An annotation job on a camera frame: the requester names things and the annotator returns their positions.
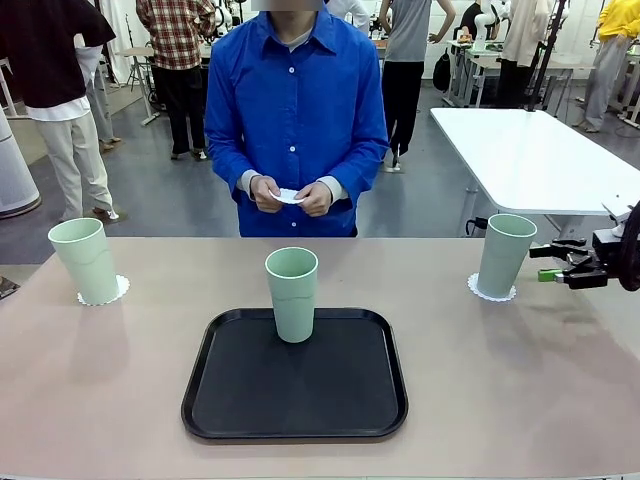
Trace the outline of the person's right hand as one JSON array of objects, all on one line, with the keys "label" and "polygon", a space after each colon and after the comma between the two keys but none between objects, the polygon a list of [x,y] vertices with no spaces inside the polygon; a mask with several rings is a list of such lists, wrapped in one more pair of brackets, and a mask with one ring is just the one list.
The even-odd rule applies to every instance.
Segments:
[{"label": "person's right hand", "polygon": [[275,214],[282,208],[278,200],[280,190],[275,180],[269,176],[256,175],[251,178],[250,191],[259,211]]}]

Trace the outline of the person's left hand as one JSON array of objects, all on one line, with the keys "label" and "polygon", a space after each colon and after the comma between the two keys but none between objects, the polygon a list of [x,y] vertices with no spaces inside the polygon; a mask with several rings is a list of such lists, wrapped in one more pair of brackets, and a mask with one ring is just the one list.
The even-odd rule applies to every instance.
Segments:
[{"label": "person's left hand", "polygon": [[314,182],[298,192],[300,208],[310,217],[321,217],[328,213],[333,196],[330,188],[322,182]]}]

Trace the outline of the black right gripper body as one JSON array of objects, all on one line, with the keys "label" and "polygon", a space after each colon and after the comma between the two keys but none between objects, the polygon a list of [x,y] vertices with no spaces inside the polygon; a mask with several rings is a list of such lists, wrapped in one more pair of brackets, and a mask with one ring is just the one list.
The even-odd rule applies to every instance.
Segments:
[{"label": "black right gripper body", "polygon": [[608,281],[620,276],[621,239],[614,236],[610,229],[600,229],[593,232],[592,247],[595,260],[595,278],[598,281]]}]

